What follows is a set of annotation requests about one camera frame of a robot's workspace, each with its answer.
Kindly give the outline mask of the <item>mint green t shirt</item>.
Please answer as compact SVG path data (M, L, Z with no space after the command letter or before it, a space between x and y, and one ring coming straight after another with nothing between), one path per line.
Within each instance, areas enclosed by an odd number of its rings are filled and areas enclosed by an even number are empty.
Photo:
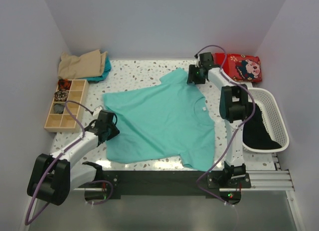
M117 115L119 134L107 141L107 159L129 164L179 156L183 166L206 171L215 154L214 121L205 97L179 68L148 88L103 95Z

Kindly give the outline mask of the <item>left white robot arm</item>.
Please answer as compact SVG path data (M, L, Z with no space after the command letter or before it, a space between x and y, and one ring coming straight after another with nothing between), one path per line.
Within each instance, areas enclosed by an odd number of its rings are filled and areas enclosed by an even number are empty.
M100 165L88 161L79 168L75 165L90 151L119 135L117 121L114 112L101 110L73 142L52 154L40 154L34 163L27 194L59 206L71 190L81 185L100 186L105 181Z

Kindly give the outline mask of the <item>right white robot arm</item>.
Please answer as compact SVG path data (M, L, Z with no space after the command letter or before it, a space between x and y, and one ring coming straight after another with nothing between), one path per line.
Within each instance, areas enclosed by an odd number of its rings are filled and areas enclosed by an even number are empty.
M233 81L223 70L222 65L214 62L211 53L196 54L197 62L190 65L188 84L212 82L220 90L219 114L225 122L227 147L224 151L224 168L216 182L229 188L246 176L243 158L243 126L252 117L249 113L250 95L247 86Z

